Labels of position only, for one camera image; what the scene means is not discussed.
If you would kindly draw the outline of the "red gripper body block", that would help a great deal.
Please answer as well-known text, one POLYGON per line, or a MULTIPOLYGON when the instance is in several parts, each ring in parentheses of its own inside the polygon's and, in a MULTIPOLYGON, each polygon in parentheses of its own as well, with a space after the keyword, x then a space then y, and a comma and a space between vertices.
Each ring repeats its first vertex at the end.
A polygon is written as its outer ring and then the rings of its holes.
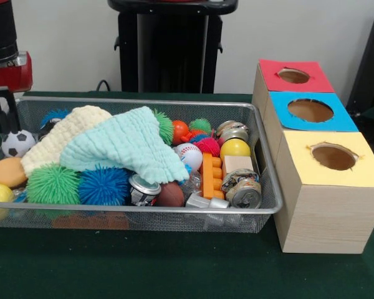
POLYGON ((32 84, 32 60, 28 52, 21 51, 16 58, 0 63, 0 87, 16 93, 30 90, 32 84))

